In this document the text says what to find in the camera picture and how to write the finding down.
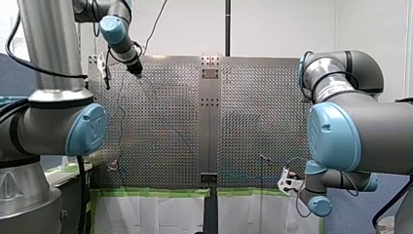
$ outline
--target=vertical metal pole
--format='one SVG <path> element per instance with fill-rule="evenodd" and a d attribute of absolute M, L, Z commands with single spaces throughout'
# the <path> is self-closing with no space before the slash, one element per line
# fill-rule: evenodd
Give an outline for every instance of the vertical metal pole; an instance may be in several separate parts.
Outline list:
<path fill-rule="evenodd" d="M 231 56 L 231 0 L 225 0 L 225 57 Z"/>

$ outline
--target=metal bracket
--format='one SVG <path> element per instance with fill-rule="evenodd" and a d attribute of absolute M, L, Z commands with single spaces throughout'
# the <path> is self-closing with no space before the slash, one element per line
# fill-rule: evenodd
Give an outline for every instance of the metal bracket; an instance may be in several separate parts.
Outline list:
<path fill-rule="evenodd" d="M 217 173 L 202 173 L 201 183 L 216 183 L 218 181 Z"/>
<path fill-rule="evenodd" d="M 218 79 L 218 69 L 203 69 L 203 79 Z"/>

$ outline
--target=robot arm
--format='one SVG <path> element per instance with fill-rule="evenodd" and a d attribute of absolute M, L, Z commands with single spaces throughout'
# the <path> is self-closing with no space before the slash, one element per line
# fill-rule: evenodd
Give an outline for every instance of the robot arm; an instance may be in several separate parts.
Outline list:
<path fill-rule="evenodd" d="M 73 0 L 77 22 L 99 22 L 100 31 L 117 59 L 140 78 L 142 64 L 129 36 L 131 0 Z"/>
<path fill-rule="evenodd" d="M 96 18 L 92 6 L 98 8 Z M 46 181 L 39 155 L 82 159 L 98 150 L 107 125 L 106 111 L 94 103 L 80 75 L 75 19 L 100 21 L 103 37 L 130 73 L 138 76 L 142 65 L 128 35 L 126 1 L 19 0 L 19 14 L 30 55 L 26 66 L 42 72 L 29 98 L 0 98 L 9 102 L 0 103 L 0 226 L 5 234 L 57 234 L 60 192 Z"/>
<path fill-rule="evenodd" d="M 413 105 L 377 102 L 384 82 L 373 58 L 355 51 L 311 54 L 300 65 L 300 85 L 315 104 L 307 121 L 313 160 L 299 193 L 310 211 L 331 212 L 327 187 L 374 191 L 374 173 L 411 174 Z"/>

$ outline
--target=cable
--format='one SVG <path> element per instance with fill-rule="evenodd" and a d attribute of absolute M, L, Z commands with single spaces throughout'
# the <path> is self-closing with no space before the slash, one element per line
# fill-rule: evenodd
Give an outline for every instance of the cable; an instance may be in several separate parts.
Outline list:
<path fill-rule="evenodd" d="M 35 65 L 35 64 L 31 63 L 31 62 L 28 62 L 28 61 L 26 61 L 26 60 L 24 60 L 24 59 L 17 58 L 17 57 L 10 51 L 10 47 L 11 47 L 11 45 L 12 45 L 13 39 L 15 38 L 16 32 L 17 32 L 18 29 L 19 29 L 20 20 L 21 20 L 21 18 L 20 18 L 20 13 L 18 13 L 18 18 L 16 19 L 16 23 L 15 23 L 15 25 L 13 26 L 13 29 L 12 29 L 12 32 L 10 33 L 9 38 L 7 38 L 7 41 L 6 41 L 6 48 L 5 48 L 5 49 L 6 49 L 7 55 L 9 55 L 10 58 L 12 58 L 15 62 L 17 62 L 17 63 L 19 63 L 19 64 L 21 64 L 21 65 L 23 65 L 23 66 L 25 66 L 25 67 L 27 67 L 27 68 L 30 68 L 30 69 L 32 69 L 32 70 L 35 70 L 35 71 L 37 71 L 37 72 L 44 73 L 44 74 L 47 74 L 47 75 L 60 76 L 60 77 L 65 77 L 65 78 L 82 78 L 82 79 L 88 78 L 87 75 L 67 75 L 67 74 L 61 74 L 61 73 L 52 72 L 52 71 L 49 71 L 49 70 L 40 68 L 40 67 L 38 67 L 37 65 Z"/>
<path fill-rule="evenodd" d="M 306 94 L 306 92 L 304 91 L 304 62 L 306 61 L 307 56 L 311 55 L 312 53 L 313 52 L 311 52 L 311 51 L 307 51 L 306 53 L 304 53 L 303 60 L 300 62 L 301 66 L 300 66 L 300 71 L 299 71 L 299 74 L 298 74 L 298 76 L 299 76 L 298 79 L 299 79 L 299 82 L 300 82 L 300 91 L 303 94 L 304 98 L 306 98 L 307 100 L 312 100 L 312 98 L 309 97 Z"/>
<path fill-rule="evenodd" d="M 324 80 L 325 78 L 327 78 L 327 77 L 329 77 L 329 76 L 331 76 L 331 75 L 335 75 L 335 74 L 345 74 L 345 75 L 347 75 L 348 77 L 353 78 L 353 80 L 354 80 L 355 83 L 356 83 L 355 89 L 358 90 L 358 79 L 356 78 L 356 76 L 355 76 L 353 73 L 350 73 L 350 72 L 347 72 L 347 71 L 333 71 L 333 72 L 328 72 L 328 73 L 322 75 L 322 76 L 316 81 L 316 83 L 315 83 L 314 86 L 313 86 L 313 89 L 312 89 L 312 91 L 311 91 L 311 102 L 312 102 L 313 104 L 316 103 L 316 98 L 315 98 L 315 96 L 316 96 L 316 88 L 317 88 L 317 86 L 319 85 L 319 83 L 320 83 L 322 80 Z"/>
<path fill-rule="evenodd" d="M 310 211 L 310 209 L 309 209 L 309 213 L 308 214 L 302 214 L 301 212 L 300 212 L 300 209 L 298 209 L 298 199 L 301 199 L 301 193 L 303 192 L 303 186 L 304 186 L 304 182 L 301 184 L 301 186 L 300 186 L 300 189 L 298 190 L 299 192 L 298 192 L 298 194 L 297 194 L 297 196 L 295 197 L 295 210 L 297 210 L 297 213 L 301 216 L 301 217 L 303 217 L 303 218 L 306 218 L 306 217 L 309 217 L 310 215 L 311 215 L 311 211 Z"/>
<path fill-rule="evenodd" d="M 340 172 L 340 174 L 347 179 L 347 181 L 352 185 L 352 187 L 353 187 L 353 189 L 355 190 L 356 193 L 352 193 L 349 189 L 347 189 L 347 192 L 349 192 L 350 195 L 352 195 L 354 197 L 357 197 L 358 196 L 358 188 L 357 188 L 355 182 L 346 173 Z"/>
<path fill-rule="evenodd" d="M 16 112 L 28 107 L 28 99 L 16 100 L 0 109 L 0 124 L 6 121 Z"/>
<path fill-rule="evenodd" d="M 94 7 L 97 7 L 97 15 L 95 13 Z M 99 17 L 100 17 L 100 8 L 96 0 L 92 1 L 92 14 L 94 15 L 94 20 L 98 23 Z M 96 32 L 96 22 L 94 22 L 94 37 L 98 37 L 100 34 L 100 27 L 97 28 L 97 32 Z"/>
<path fill-rule="evenodd" d="M 379 221 L 379 217 L 381 217 L 386 211 L 388 211 L 398 200 L 400 200 L 404 194 L 406 194 L 413 186 L 413 176 L 410 176 L 409 181 L 398 191 L 394 197 L 388 202 L 380 211 L 374 215 L 372 222 L 374 228 L 377 226 L 377 222 Z"/>
<path fill-rule="evenodd" d="M 110 54 L 110 46 L 108 46 L 107 47 L 107 52 L 106 52 L 106 59 L 105 59 L 105 68 L 104 68 L 104 70 L 105 70 L 105 73 L 106 73 L 106 76 L 104 77 L 104 83 L 105 83 L 105 85 L 106 85 L 106 90 L 110 90 L 110 83 L 109 83 L 109 64 L 108 64 L 108 62 L 109 62 L 109 54 Z"/>
<path fill-rule="evenodd" d="M 83 234 L 83 230 L 85 227 L 86 206 L 87 206 L 86 172 L 85 172 L 85 164 L 83 162 L 83 157 L 76 156 L 76 159 L 78 161 L 78 166 L 79 166 L 80 192 L 81 192 L 80 217 L 79 217 L 79 223 L 77 227 L 77 233 Z"/>
<path fill-rule="evenodd" d="M 165 0 L 164 4 L 162 5 L 161 11 L 159 12 L 158 17 L 157 17 L 156 20 L 155 20 L 154 27 L 152 28 L 152 32 L 151 32 L 151 34 L 149 35 L 148 39 L 146 40 L 146 43 L 145 43 L 145 51 L 143 52 L 143 55 L 144 55 L 144 56 L 146 55 L 146 51 L 148 50 L 149 40 L 151 40 L 152 36 L 153 36 L 154 33 L 155 33 L 155 29 L 156 29 L 156 26 L 157 26 L 157 24 L 158 24 L 158 20 L 159 20 L 159 18 L 161 17 L 162 12 L 164 11 L 164 7 L 165 7 L 165 5 L 167 4 L 167 2 L 168 2 L 168 0 Z"/>
<path fill-rule="evenodd" d="M 305 163 L 307 163 L 307 159 L 305 159 L 305 158 L 303 158 L 303 157 L 295 157 L 295 158 L 292 158 L 292 159 L 290 159 L 290 160 L 288 160 L 288 162 L 285 164 L 285 166 L 287 167 L 287 168 L 289 168 L 289 164 L 291 163 L 291 162 L 293 162 L 293 161 L 295 161 L 295 160 L 302 160 L 302 161 L 304 161 Z"/>
<path fill-rule="evenodd" d="M 126 112 L 125 108 L 120 104 L 119 99 L 120 99 L 120 97 L 121 97 L 122 90 L 123 90 L 124 87 L 125 87 L 125 75 L 126 75 L 126 74 L 127 74 L 127 72 L 125 72 L 125 74 L 122 76 L 121 88 L 119 89 L 119 93 L 118 93 L 118 96 L 117 96 L 117 98 L 116 98 L 116 104 L 118 105 L 118 108 L 121 109 L 121 111 L 122 111 L 122 117 L 121 117 L 121 132 L 120 132 L 120 134 L 119 134 L 119 140 L 118 140 L 118 146 L 119 146 L 119 150 L 120 150 L 121 152 L 120 152 L 120 155 L 119 155 L 119 157 L 118 157 L 118 159 L 117 159 L 118 166 L 119 166 L 120 160 L 121 160 L 122 157 L 124 156 L 124 154 L 123 154 L 123 149 L 122 149 L 122 138 L 124 137 L 124 122 L 125 122 L 125 119 L 126 119 L 126 116 L 127 116 L 127 112 Z"/>

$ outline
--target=gray partition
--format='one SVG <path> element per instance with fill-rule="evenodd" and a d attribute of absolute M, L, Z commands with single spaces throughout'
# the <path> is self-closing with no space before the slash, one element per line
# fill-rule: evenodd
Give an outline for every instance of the gray partition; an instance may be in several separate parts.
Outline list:
<path fill-rule="evenodd" d="M 296 58 L 142 58 L 142 79 L 90 58 L 90 89 L 109 114 L 94 187 L 275 187 L 291 158 L 308 158 Z M 263 161 L 262 157 L 271 160 Z M 119 161 L 118 170 L 113 170 Z M 304 163 L 293 170 L 303 173 Z"/>

